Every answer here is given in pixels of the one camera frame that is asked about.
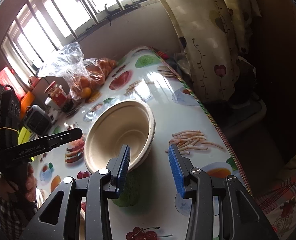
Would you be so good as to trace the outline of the checkered left sleeve forearm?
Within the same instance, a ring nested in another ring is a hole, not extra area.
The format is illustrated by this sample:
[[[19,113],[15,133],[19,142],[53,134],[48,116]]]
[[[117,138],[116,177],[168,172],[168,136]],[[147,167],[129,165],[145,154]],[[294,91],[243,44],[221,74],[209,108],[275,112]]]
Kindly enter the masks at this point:
[[[34,204],[34,212],[38,209],[37,194],[40,193],[36,188],[36,200],[30,202]],[[0,197],[0,229],[8,239],[18,239],[25,229],[25,226],[15,212],[15,208],[10,201],[5,201]]]

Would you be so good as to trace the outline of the person's left hand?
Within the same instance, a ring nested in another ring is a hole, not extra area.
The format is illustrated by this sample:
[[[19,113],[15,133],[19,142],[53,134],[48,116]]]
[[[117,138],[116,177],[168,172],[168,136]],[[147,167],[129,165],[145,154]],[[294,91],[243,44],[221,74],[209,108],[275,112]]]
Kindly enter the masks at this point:
[[[36,179],[33,175],[34,169],[31,164],[28,164],[28,175],[25,182],[26,191],[25,198],[29,202],[35,202],[36,200]],[[9,194],[14,193],[18,189],[18,186],[12,181],[7,181],[3,175],[0,176],[0,197],[5,201],[9,201]]]

